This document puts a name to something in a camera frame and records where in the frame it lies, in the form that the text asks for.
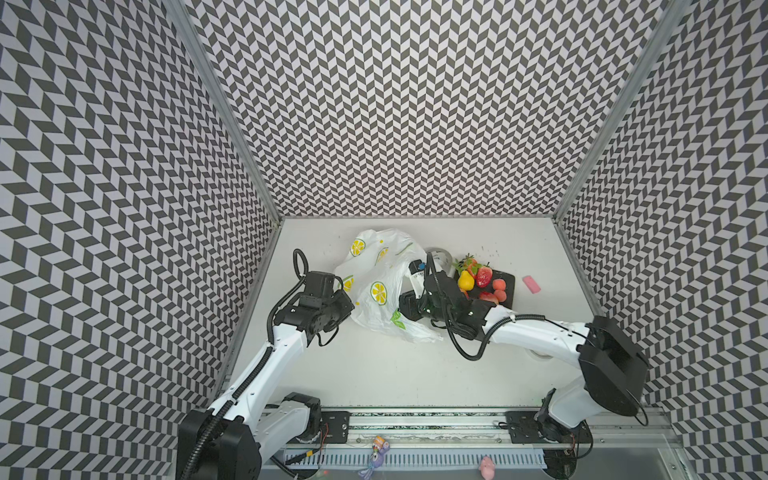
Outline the white plastic bag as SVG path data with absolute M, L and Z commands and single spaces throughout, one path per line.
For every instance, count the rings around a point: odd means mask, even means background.
M 346 258 L 334 269 L 354 303 L 351 319 L 371 331 L 412 343 L 436 343 L 435 329 L 408 319 L 400 301 L 403 293 L 424 292 L 424 275 L 410 264 L 427 253 L 409 234 L 398 229 L 364 230 L 349 245 Z

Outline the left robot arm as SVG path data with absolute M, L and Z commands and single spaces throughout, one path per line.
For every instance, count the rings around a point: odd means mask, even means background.
M 311 271 L 272 308 L 267 339 L 221 396 L 190 411 L 178 429 L 178 479 L 256 479 L 288 441 L 313 438 L 320 401 L 292 393 L 265 411 L 282 376 L 321 333 L 335 334 L 354 310 L 340 277 Z

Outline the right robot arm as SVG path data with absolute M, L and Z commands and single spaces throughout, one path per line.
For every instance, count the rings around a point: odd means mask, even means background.
M 609 412 L 648 420 L 642 405 L 650 368 L 642 349 L 605 316 L 590 322 L 557 322 L 541 314 L 515 313 L 500 300 L 462 293 L 443 271 L 410 273 L 401 294 L 401 313 L 428 318 L 444 330 L 458 353 L 479 361 L 493 343 L 521 347 L 579 369 L 564 387 L 551 389 L 524 423 L 549 443 L 576 439 L 592 416 Z

